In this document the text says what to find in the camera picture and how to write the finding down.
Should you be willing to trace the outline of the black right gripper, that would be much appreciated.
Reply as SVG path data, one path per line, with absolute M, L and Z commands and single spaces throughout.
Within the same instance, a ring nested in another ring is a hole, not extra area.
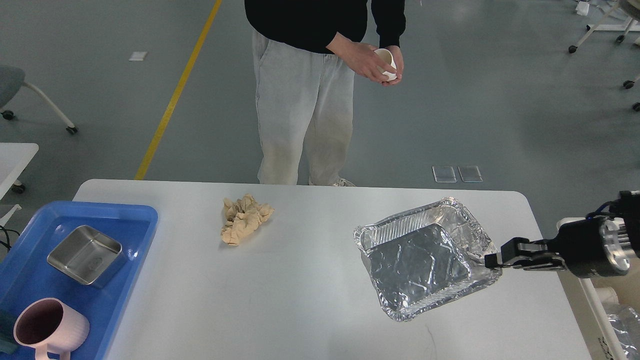
M 560 220 L 552 251 L 542 240 L 514 237 L 498 253 L 485 255 L 484 266 L 491 270 L 569 271 L 590 279 L 629 275 L 633 259 L 638 259 L 638 221 L 595 216 Z

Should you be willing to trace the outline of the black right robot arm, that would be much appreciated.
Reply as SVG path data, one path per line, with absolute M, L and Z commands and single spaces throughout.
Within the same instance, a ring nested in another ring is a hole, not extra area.
M 638 191 L 622 190 L 584 219 L 564 223 L 551 239 L 514 237 L 484 256 L 487 269 L 569 271 L 577 278 L 626 276 L 639 258 Z

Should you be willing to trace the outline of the person's left hand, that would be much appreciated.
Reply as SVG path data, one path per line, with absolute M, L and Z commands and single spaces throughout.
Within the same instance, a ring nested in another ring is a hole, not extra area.
M 392 57 L 393 57 L 393 61 L 395 64 L 395 70 L 396 70 L 396 78 L 394 80 L 391 81 L 385 81 L 382 82 L 382 86 L 383 87 L 390 87 L 393 85 L 397 85 L 400 84 L 400 82 L 402 82 L 403 79 L 403 71 L 405 68 L 405 64 L 404 64 L 404 59 L 403 59 L 403 53 L 402 50 L 399 46 L 397 45 L 390 45 L 388 47 L 386 47 L 386 50 L 388 50 Z

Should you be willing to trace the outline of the person's right hand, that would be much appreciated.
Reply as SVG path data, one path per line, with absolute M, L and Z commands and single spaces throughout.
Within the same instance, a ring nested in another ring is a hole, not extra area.
M 341 33 L 334 34 L 333 39 L 327 44 L 327 50 L 338 56 L 357 75 L 369 79 L 376 84 L 386 82 L 387 77 L 382 75 L 377 67 L 396 73 L 396 70 L 385 64 L 375 53 L 377 48 L 368 43 L 354 42 Z

